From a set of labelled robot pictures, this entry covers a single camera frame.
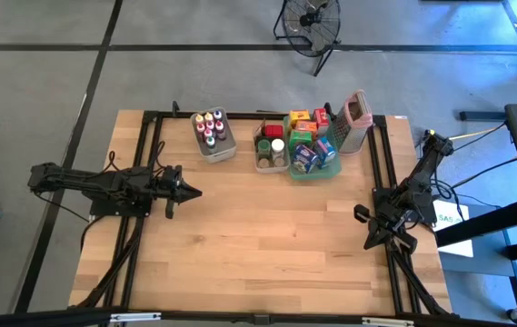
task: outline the green plastic bin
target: green plastic bin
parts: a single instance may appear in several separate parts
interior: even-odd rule
[[[288,116],[284,118],[284,126],[289,126]],[[333,135],[333,122],[329,122],[329,129],[327,130],[326,137],[327,140],[329,140],[329,143],[333,146],[334,150],[337,151],[337,143],[335,142]],[[293,151],[291,151],[290,155],[291,176],[293,177],[293,179],[297,181],[311,181],[316,179],[333,178],[341,172],[341,159],[339,158],[339,153],[337,153],[330,165],[324,167],[323,169],[319,169],[319,167],[314,167],[310,173],[301,173],[296,168],[294,168],[292,164],[292,159],[294,156]]]

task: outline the orange box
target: orange box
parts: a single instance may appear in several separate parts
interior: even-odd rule
[[[308,110],[291,110],[288,114],[289,120],[291,122],[291,127],[296,126],[296,122],[298,121],[310,121],[311,116],[309,115]]]
[[[310,132],[314,137],[316,137],[316,122],[309,122],[309,121],[298,121],[296,122],[296,126],[294,127],[295,131],[299,132]]]

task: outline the blue can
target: blue can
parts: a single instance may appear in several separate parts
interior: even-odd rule
[[[319,161],[317,154],[300,144],[296,147],[293,156],[293,166],[301,173],[310,173]]]
[[[319,168],[324,168],[331,164],[331,161],[336,156],[336,151],[326,136],[321,137],[314,143],[313,150],[319,156]]]

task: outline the small bottle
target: small bottle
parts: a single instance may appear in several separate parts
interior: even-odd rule
[[[273,161],[278,158],[284,160],[284,141],[281,139],[274,139],[272,143]]]
[[[203,123],[205,123],[204,117],[202,115],[200,115],[200,114],[197,114],[195,116],[195,123],[196,124],[203,124]]]
[[[214,120],[216,122],[222,122],[222,112],[219,110],[214,111]]]
[[[212,133],[211,129],[206,128],[204,131],[204,139],[202,141],[205,142],[205,140],[207,140],[208,137],[214,137],[214,134]]]
[[[207,145],[207,150],[210,152],[210,154],[215,154],[217,151],[215,146],[215,139],[213,136],[210,136],[205,139],[205,144]]]
[[[205,123],[205,129],[209,129],[212,131],[212,136],[215,137],[215,124],[214,122],[207,122]]]
[[[284,158],[274,159],[274,167],[284,167]]]
[[[217,134],[218,140],[225,140],[225,126],[221,121],[215,122],[215,132]]]
[[[270,159],[270,141],[264,139],[258,142],[258,159]]]
[[[212,113],[207,113],[207,114],[205,114],[204,119],[205,119],[206,123],[213,122],[214,115]]]
[[[268,168],[270,167],[270,161],[266,158],[262,158],[258,161],[258,167],[259,168]]]
[[[204,138],[204,132],[205,132],[205,125],[204,124],[198,124],[195,126],[195,130],[197,131],[197,136],[200,140],[205,140]]]

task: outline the white label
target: white label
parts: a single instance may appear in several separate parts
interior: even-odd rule
[[[436,226],[433,228],[435,232],[440,231],[446,227],[450,227],[457,223],[462,222],[462,218],[456,208],[456,203],[447,203],[444,201],[436,200],[433,202],[433,208],[436,211]],[[460,210],[465,220],[468,220],[468,207],[460,205]],[[450,245],[438,248],[438,251],[444,253],[463,255],[469,258],[474,256],[472,252],[472,240],[462,241]]]

